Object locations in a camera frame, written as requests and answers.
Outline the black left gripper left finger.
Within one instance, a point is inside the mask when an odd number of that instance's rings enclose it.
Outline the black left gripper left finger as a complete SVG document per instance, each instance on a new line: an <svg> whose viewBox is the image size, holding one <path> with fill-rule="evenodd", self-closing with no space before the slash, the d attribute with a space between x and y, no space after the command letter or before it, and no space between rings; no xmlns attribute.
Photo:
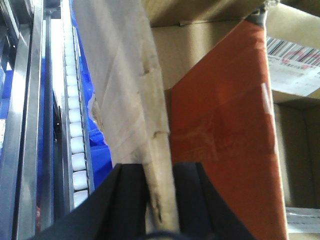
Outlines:
<svg viewBox="0 0 320 240"><path fill-rule="evenodd" d="M75 210L36 240L143 240L149 190L141 164L117 164Z"/></svg>

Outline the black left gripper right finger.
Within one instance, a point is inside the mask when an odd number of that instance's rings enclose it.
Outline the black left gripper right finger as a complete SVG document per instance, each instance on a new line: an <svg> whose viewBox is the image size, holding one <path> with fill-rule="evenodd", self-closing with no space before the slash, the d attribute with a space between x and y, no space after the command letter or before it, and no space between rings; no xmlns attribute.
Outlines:
<svg viewBox="0 0 320 240"><path fill-rule="evenodd" d="M173 166L180 232L192 240L254 240L199 162Z"/></svg>

